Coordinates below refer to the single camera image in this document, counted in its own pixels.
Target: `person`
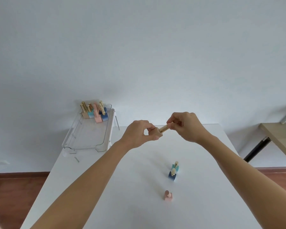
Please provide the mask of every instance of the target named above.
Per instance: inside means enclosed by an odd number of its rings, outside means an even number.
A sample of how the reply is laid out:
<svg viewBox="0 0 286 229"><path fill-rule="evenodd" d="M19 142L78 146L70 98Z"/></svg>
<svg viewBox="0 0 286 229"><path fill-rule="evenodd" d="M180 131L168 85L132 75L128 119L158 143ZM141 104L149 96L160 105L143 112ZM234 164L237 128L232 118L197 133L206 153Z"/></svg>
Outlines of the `person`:
<svg viewBox="0 0 286 229"><path fill-rule="evenodd" d="M175 112L167 124L169 129L177 131L187 141L198 143L214 157L262 228L286 229L286 191L283 188L210 134L194 113ZM77 178L31 228L83 228L123 156L145 142L159 139L144 135L145 129L154 128L148 121L131 123L122 138Z"/></svg>

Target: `table top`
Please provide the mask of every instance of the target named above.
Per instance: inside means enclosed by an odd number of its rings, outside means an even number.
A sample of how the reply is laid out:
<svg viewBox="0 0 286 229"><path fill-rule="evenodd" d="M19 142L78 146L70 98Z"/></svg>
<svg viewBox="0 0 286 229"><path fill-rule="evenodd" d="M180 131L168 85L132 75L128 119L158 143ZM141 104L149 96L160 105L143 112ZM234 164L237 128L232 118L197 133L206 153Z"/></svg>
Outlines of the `table top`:
<svg viewBox="0 0 286 229"><path fill-rule="evenodd" d="M204 125L235 153L220 125ZM114 127L112 142L123 135ZM59 155L21 229L30 228L53 201L104 153L80 151ZM168 178L175 161L175 181ZM173 201L163 200L164 191ZM164 132L129 151L118 164L84 228L261 228L249 208L201 146Z"/></svg>
<svg viewBox="0 0 286 229"><path fill-rule="evenodd" d="M286 155L286 123L261 123L259 127Z"/></svg>

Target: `black table leg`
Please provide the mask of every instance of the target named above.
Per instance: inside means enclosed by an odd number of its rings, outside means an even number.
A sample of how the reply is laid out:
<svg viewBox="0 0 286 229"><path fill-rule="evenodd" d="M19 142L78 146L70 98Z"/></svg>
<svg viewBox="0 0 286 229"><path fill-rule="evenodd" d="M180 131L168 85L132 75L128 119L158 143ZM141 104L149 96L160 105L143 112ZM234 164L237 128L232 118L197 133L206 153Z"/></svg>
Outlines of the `black table leg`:
<svg viewBox="0 0 286 229"><path fill-rule="evenodd" d="M244 158L244 160L246 162L250 162L252 160L252 158L255 157L255 155L257 155L266 145L269 144L269 142L271 142L271 139L266 137L264 139L262 139L257 146L254 147L253 150L251 150L250 153L248 153L248 155Z"/></svg>

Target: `left arm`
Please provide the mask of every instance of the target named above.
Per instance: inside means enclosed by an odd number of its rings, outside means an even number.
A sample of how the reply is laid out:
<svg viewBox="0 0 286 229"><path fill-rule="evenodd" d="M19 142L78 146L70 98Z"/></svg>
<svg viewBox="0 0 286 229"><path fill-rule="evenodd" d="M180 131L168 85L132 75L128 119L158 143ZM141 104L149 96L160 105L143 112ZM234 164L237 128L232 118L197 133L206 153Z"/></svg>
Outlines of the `left arm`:
<svg viewBox="0 0 286 229"><path fill-rule="evenodd" d="M159 139L144 135L145 129L154 128L148 121L131 123L123 137L57 198L31 229L83 228L123 156L132 148Z"/></svg>

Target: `transparent tray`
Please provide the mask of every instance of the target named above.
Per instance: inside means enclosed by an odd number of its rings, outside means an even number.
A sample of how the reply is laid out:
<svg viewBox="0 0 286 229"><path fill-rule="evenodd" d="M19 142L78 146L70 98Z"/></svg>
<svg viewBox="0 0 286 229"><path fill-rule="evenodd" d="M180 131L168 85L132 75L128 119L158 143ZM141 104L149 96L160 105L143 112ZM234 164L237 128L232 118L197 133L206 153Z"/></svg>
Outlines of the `transparent tray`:
<svg viewBox="0 0 286 229"><path fill-rule="evenodd" d="M104 104L107 108L108 121L96 123L94 118L84 119L81 111L76 116L69 129L62 147L72 154L75 150L95 149L104 152L111 146L111 133L116 112L111 104Z"/></svg>

